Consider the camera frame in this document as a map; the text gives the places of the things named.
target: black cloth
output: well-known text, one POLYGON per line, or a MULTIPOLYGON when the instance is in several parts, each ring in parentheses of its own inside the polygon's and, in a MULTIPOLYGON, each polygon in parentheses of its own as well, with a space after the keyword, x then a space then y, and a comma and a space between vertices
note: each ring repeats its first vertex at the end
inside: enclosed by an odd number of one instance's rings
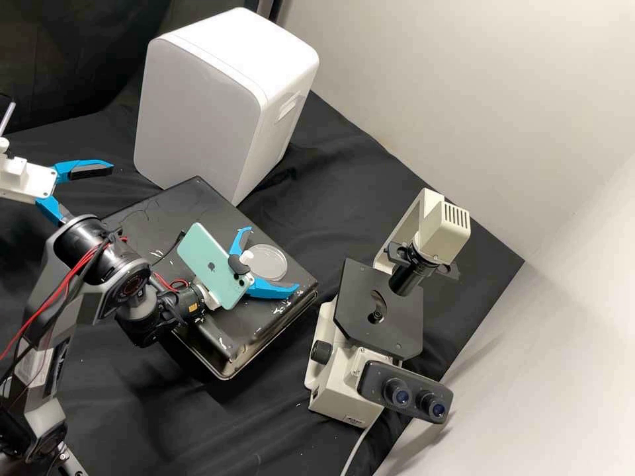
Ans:
MULTIPOLYGON (((106 216, 157 192, 132 163, 135 118, 134 109, 113 105, 13 134, 12 149, 43 165, 92 157, 113 162, 111 177, 56 191, 73 213, 106 216)), ((311 94, 283 160, 239 209, 318 279, 324 302, 337 292, 344 257, 370 264, 423 186, 311 94)), ((0 342, 19 327, 51 231, 33 207, 0 202, 0 342)), ((434 276, 425 283, 425 348, 406 363, 434 378, 522 264, 474 221, 457 261, 460 282, 434 276)), ((318 309, 307 310, 225 382, 193 378, 158 345, 134 348, 114 322, 79 327, 59 394, 67 443, 93 476, 338 475, 360 430, 307 410, 303 382, 318 309)), ((406 423, 384 411, 352 473, 370 475, 406 423)))
MULTIPOLYGON (((0 0, 0 93, 18 104, 9 132, 104 108, 140 71, 154 36, 244 4, 0 0)), ((5 107, 0 97, 0 114, 5 107)))

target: microscope stage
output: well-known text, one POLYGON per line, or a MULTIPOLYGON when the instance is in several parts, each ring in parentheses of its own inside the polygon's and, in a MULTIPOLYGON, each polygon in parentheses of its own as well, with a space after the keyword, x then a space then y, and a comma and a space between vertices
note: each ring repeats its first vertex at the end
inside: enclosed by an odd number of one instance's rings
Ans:
POLYGON ((390 275, 346 258, 333 320, 356 345, 406 360, 423 349, 423 290, 398 296, 390 275))

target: white microscope base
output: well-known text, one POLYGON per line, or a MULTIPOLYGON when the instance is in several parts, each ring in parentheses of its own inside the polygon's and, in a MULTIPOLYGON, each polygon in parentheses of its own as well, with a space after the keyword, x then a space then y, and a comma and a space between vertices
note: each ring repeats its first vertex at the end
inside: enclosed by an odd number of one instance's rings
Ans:
POLYGON ((357 393, 359 378, 367 361, 391 364, 392 359, 347 341, 333 321, 336 301, 324 303, 319 309, 313 342, 330 342, 333 352, 325 366, 309 359, 304 378, 304 385, 311 391, 309 410, 366 428, 384 408, 357 393))

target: white wall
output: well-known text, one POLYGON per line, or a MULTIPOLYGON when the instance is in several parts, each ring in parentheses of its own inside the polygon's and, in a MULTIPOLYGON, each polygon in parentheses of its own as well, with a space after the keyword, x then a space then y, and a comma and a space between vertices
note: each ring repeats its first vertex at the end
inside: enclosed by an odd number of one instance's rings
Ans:
POLYGON ((633 0, 285 0, 314 90, 523 257, 634 151, 633 0))
POLYGON ((635 469, 635 158, 523 265, 376 476, 635 469))

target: mint green iphone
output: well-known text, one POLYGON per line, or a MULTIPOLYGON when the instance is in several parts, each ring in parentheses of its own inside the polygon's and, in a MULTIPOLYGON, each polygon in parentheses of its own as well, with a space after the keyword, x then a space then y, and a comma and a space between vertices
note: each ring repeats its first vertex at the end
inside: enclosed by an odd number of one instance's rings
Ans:
POLYGON ((224 309, 233 308, 247 291, 249 277, 236 278, 229 254, 200 223, 190 227, 177 253, 224 309))

